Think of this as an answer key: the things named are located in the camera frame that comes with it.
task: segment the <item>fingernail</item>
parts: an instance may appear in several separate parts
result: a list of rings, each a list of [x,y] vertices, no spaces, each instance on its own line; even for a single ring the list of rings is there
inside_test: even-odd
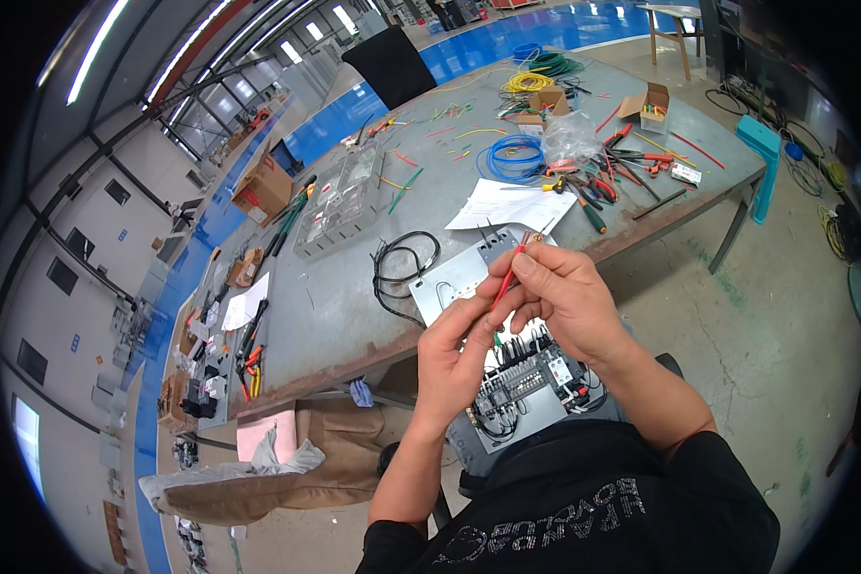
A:
[[[523,275],[532,273],[536,263],[527,254],[516,254],[513,258],[513,270]]]

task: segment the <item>plastic bag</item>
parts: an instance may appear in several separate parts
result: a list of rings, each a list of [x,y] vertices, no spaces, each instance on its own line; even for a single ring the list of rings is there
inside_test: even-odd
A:
[[[562,166],[574,160],[583,162],[596,156],[601,149],[596,126],[583,111],[549,117],[541,143],[542,156],[547,165]]]

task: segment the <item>workbench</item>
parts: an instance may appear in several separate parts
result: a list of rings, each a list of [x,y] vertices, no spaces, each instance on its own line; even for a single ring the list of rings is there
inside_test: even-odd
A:
[[[622,98],[639,94],[645,89],[642,79],[576,54],[568,53],[565,56],[585,63],[585,71],[579,75],[585,80],[583,87],[594,95],[610,93],[610,98],[593,96],[580,99],[580,107],[590,115],[594,125],[605,120]],[[496,120],[497,108],[501,104],[498,92],[511,71],[516,71],[516,65],[510,61],[486,66],[395,110],[400,114],[398,121],[416,122],[407,126],[394,126],[389,132],[382,132],[376,137],[381,144],[385,144],[387,151],[383,177],[402,185],[417,170],[392,154],[392,150],[407,156],[423,167],[424,171],[411,185],[412,189],[402,195],[391,215],[386,214],[387,209],[381,210],[376,222],[368,229],[306,259],[297,256],[292,249],[300,225],[299,218],[279,256],[266,257],[259,277],[270,273],[271,305],[264,315],[256,339],[256,345],[266,345],[262,390],[259,396],[247,402],[234,373],[230,385],[230,419],[265,416],[275,412],[280,403],[321,391],[337,395],[339,391],[336,386],[415,353],[423,329],[380,307],[374,297],[374,266],[370,255],[375,253],[381,238],[390,242],[414,230],[430,232],[440,241],[442,251],[437,265],[478,241],[477,230],[448,232],[443,228],[475,187],[479,178],[475,156],[503,135],[478,132],[456,141],[453,139],[464,132],[482,129],[500,128],[509,134],[518,133],[516,125]],[[435,115],[435,110],[446,109],[450,103],[460,105],[468,101],[473,102],[473,109],[463,113],[460,118],[443,117],[428,122]],[[377,125],[378,121],[374,119],[370,125]],[[606,139],[625,123],[613,118],[598,136]],[[717,269],[746,222],[758,182],[765,173],[765,164],[732,132],[677,98],[671,99],[667,123],[666,135],[652,132],[644,134],[677,154],[689,156],[689,161],[702,172],[699,188],[634,221],[632,216],[650,207],[654,199],[643,188],[622,179],[618,185],[620,202],[607,206],[600,213],[608,231],[604,235],[597,234],[583,210],[572,207],[552,232],[558,245],[586,253],[597,265],[607,265],[620,254],[663,237],[722,203],[732,194],[739,194],[742,201],[710,267],[712,273]],[[427,137],[453,126],[454,130]],[[634,130],[640,131],[637,125]],[[700,145],[720,160],[726,169],[716,166],[668,132],[677,132]],[[468,148],[472,153],[454,160],[463,153],[462,148],[466,144],[472,144]],[[629,135],[617,147],[658,152],[633,135]],[[456,150],[456,153],[448,154],[450,150]],[[342,146],[335,146],[308,167],[298,180],[305,181],[311,174],[329,169],[345,153]],[[479,163],[484,169],[484,158]],[[672,179],[668,174],[661,173],[656,179],[648,178],[645,172],[642,174],[642,178],[661,197],[672,195],[683,187],[682,182]],[[388,206],[398,189],[383,183],[381,190],[386,194],[384,201]],[[259,228],[253,221],[246,220],[221,245],[224,253],[218,262],[220,272],[207,274],[198,287],[195,306],[203,305],[204,298],[219,289],[223,281],[222,268],[230,266],[230,256],[241,257],[247,247],[267,245],[278,227],[268,225]],[[432,253],[430,241],[417,238],[409,240],[409,245],[422,260]],[[383,268],[385,276],[406,276],[414,272],[413,259],[406,254],[400,255],[386,259]],[[408,289],[405,285],[384,288],[400,294],[406,293]],[[230,298],[239,292],[231,288],[223,305],[226,306]],[[403,313],[418,314],[411,299],[390,299],[387,303]]]

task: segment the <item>chair backrest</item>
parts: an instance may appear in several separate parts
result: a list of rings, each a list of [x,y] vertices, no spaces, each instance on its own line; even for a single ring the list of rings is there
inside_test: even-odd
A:
[[[396,109],[437,87],[427,64],[398,26],[390,26],[342,55],[386,107]]]

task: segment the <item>concrete floor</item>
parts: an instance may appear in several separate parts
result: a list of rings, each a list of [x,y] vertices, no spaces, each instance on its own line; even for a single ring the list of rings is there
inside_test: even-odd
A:
[[[689,83],[674,44],[658,40],[658,49],[655,67],[649,40],[596,48],[587,55],[663,83],[733,128],[738,117],[704,97],[713,85],[704,79],[702,61],[690,56]],[[861,381],[861,327],[851,309],[846,268],[829,250],[817,218],[818,203],[831,208],[837,201],[805,195],[781,169],[765,225],[746,224],[716,276],[706,267],[734,216],[733,202],[601,271],[641,343],[654,354],[677,358],[759,490],[779,485],[766,498],[781,520],[776,572],[803,548],[841,484],[841,469],[829,479],[824,472],[850,429]],[[384,384],[414,388],[415,367],[414,359],[394,365]],[[397,440],[409,413],[384,408],[384,415],[383,443]],[[205,435],[233,442],[235,423]],[[161,471],[171,443],[161,433]],[[231,456],[235,453],[201,447],[202,465]],[[467,504],[456,493],[460,467],[450,453],[441,464],[443,488],[456,513]],[[228,529],[204,526],[208,569],[353,571],[361,557],[366,512],[367,503],[273,511],[237,541],[238,557]],[[164,517],[164,531],[166,522],[172,518]],[[173,572],[184,571],[183,558],[179,550],[170,552]]]

